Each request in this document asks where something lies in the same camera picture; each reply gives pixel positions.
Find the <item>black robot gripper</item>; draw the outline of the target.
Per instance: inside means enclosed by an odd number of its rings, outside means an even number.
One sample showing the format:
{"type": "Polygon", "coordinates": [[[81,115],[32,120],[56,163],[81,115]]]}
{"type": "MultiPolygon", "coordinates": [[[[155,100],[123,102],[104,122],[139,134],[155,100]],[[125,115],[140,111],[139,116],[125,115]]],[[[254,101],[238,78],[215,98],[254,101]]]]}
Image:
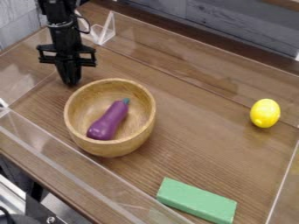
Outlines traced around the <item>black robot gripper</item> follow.
{"type": "Polygon", "coordinates": [[[55,64],[65,85],[76,85],[80,82],[81,66],[93,67],[96,65],[96,50],[81,44],[80,29],[75,24],[49,25],[52,43],[37,45],[39,60],[41,63],[55,64]],[[69,75],[69,65],[73,61],[72,76],[69,75]]]}

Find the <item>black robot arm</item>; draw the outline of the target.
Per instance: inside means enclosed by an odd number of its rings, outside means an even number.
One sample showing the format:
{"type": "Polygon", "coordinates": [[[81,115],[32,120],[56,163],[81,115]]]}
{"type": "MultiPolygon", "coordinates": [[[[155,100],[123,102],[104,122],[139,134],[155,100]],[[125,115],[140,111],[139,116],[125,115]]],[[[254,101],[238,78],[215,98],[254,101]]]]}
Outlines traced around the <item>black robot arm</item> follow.
{"type": "Polygon", "coordinates": [[[83,45],[80,34],[89,34],[80,29],[79,19],[84,19],[75,10],[79,0],[37,0],[41,14],[47,17],[47,27],[52,43],[37,45],[39,61],[53,64],[61,81],[68,86],[80,82],[81,68],[96,65],[96,49],[83,45]]]}

